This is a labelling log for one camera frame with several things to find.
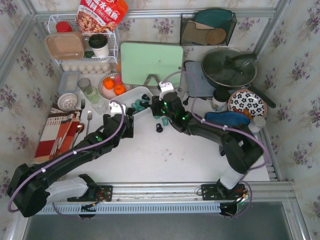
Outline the clear drinking glass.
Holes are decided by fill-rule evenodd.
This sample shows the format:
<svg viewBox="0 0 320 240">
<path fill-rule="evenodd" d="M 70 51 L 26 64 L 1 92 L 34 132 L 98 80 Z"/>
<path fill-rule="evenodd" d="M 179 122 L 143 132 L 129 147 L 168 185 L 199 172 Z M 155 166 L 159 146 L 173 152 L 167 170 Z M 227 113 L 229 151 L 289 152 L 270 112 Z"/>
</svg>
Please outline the clear drinking glass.
<svg viewBox="0 0 320 240">
<path fill-rule="evenodd" d="M 185 87 L 182 87 L 182 86 L 179 86 L 177 88 L 175 88 L 175 92 L 177 93 L 177 96 L 183 100 L 185 98 L 185 95 L 186 95 L 186 89 Z"/>
</svg>

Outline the black capsule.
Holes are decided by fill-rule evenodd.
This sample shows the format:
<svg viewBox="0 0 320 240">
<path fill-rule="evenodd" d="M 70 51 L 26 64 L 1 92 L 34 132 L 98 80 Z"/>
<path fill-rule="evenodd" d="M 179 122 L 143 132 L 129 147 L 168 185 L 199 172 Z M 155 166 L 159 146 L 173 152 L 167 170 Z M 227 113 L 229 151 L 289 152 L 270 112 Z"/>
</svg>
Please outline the black capsule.
<svg viewBox="0 0 320 240">
<path fill-rule="evenodd" d="M 144 100 L 144 101 L 150 101 L 150 97 L 147 95 L 147 94 L 143 94 L 141 96 L 141 98 Z"/>
</svg>

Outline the white rectangular storage basket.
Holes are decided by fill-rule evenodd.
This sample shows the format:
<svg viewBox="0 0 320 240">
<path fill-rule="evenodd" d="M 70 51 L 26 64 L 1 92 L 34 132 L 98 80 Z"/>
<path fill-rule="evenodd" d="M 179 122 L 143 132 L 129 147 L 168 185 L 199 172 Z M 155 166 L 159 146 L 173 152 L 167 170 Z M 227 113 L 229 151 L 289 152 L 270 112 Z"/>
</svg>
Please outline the white rectangular storage basket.
<svg viewBox="0 0 320 240">
<path fill-rule="evenodd" d="M 142 96 L 147 95 L 150 99 L 152 99 L 153 94 L 149 91 L 148 88 L 144 86 L 138 86 L 133 88 L 121 95 L 118 95 L 112 98 L 109 102 L 110 107 L 110 115 L 113 117 L 116 114 L 121 114 L 122 111 L 117 103 L 112 103 L 113 101 L 118 101 L 122 105 L 125 106 L 125 110 L 131 107 L 132 104 L 136 103 L 136 100 L 143 100 Z"/>
</svg>

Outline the teal capsule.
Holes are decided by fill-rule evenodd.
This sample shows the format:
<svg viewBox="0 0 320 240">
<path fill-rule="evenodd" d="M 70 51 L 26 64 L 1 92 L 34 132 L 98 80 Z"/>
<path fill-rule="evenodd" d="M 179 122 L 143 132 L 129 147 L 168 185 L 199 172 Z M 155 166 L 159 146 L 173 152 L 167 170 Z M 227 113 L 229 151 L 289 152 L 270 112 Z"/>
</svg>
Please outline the teal capsule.
<svg viewBox="0 0 320 240">
<path fill-rule="evenodd" d="M 144 108 L 143 108 L 141 105 L 136 104 L 136 103 L 132 103 L 132 104 L 131 104 L 131 107 L 134 109 L 134 111 L 135 111 L 136 113 L 141 112 L 141 111 L 144 110 Z"/>
</svg>

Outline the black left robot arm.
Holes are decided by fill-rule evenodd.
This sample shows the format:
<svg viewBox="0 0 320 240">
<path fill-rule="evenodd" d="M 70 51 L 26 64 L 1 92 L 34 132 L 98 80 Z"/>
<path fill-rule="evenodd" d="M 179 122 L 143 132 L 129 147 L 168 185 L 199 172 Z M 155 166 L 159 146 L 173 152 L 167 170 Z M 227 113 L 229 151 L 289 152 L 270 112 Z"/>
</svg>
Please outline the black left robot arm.
<svg viewBox="0 0 320 240">
<path fill-rule="evenodd" d="M 98 159 L 116 148 L 123 138 L 134 136 L 134 117 L 116 114 L 103 116 L 103 125 L 88 134 L 76 146 L 53 159 L 28 166 L 18 166 L 7 194 L 16 211 L 25 218 L 37 214 L 49 200 L 49 187 L 75 168 Z"/>
</svg>

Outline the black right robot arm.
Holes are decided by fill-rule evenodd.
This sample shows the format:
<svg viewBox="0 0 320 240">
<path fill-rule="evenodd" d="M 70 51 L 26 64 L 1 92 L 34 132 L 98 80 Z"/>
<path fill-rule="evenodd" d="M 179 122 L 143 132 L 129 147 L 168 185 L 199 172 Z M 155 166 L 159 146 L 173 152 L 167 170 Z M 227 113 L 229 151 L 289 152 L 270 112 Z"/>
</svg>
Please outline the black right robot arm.
<svg viewBox="0 0 320 240">
<path fill-rule="evenodd" d="M 165 116 L 179 133 L 198 136 L 222 146 L 228 168 L 215 184 L 219 199 L 226 200 L 258 159 L 267 152 L 266 147 L 252 134 L 249 127 L 235 127 L 211 123 L 193 111 L 185 110 L 173 85 L 165 79 L 158 83 L 160 93 L 153 96 L 151 110 L 154 116 Z"/>
</svg>

